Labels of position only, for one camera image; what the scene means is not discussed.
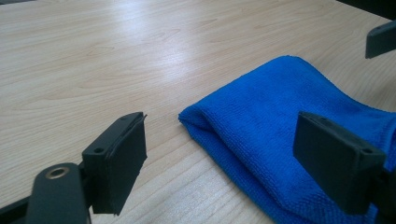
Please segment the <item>black clamp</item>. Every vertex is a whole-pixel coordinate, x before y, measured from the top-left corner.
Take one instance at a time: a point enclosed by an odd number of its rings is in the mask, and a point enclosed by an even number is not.
[[[373,203],[376,223],[396,223],[396,169],[383,167],[383,151],[329,119],[300,112],[293,154],[346,214],[365,214]]]
[[[0,223],[91,223],[119,215],[146,155],[142,112],[117,119],[83,152],[82,163],[53,165],[35,178],[30,197],[0,209]]]

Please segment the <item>light wood grain surface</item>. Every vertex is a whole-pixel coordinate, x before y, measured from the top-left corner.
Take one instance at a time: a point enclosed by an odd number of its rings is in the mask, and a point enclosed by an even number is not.
[[[387,20],[331,0],[35,1],[0,6],[0,207],[144,111],[148,159],[119,217],[93,223],[272,223],[177,114],[285,54],[396,111],[396,52],[364,59]]]

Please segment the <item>screw hole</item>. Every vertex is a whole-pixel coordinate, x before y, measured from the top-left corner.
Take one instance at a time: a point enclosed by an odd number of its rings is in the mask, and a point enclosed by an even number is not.
[[[46,173],[46,178],[47,179],[56,179],[59,177],[62,177],[69,173],[69,168],[67,167],[58,167],[55,169],[52,169]]]
[[[369,149],[369,148],[364,148],[362,151],[363,151],[364,153],[367,153],[367,154],[373,153],[373,151],[372,151],[371,149]]]
[[[102,149],[101,147],[96,148],[96,149],[93,150],[94,153],[101,153],[101,152],[103,152],[103,151],[105,151],[105,150]]]

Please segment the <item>blue towel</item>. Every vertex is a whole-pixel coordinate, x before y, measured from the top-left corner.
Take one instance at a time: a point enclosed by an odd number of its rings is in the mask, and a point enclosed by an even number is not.
[[[283,56],[241,76],[179,114],[231,180],[277,223],[373,223],[345,215],[293,158],[299,111],[332,119],[396,164],[396,113],[360,104],[301,58]]]

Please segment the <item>tabletop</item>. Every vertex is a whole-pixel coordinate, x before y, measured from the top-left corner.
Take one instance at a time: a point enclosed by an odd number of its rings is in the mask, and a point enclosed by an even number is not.
[[[81,162],[115,119],[147,114],[148,158],[119,217],[93,223],[273,223],[178,122],[185,107],[280,55],[396,111],[388,22],[333,0],[34,1],[0,6],[0,207],[41,170]]]

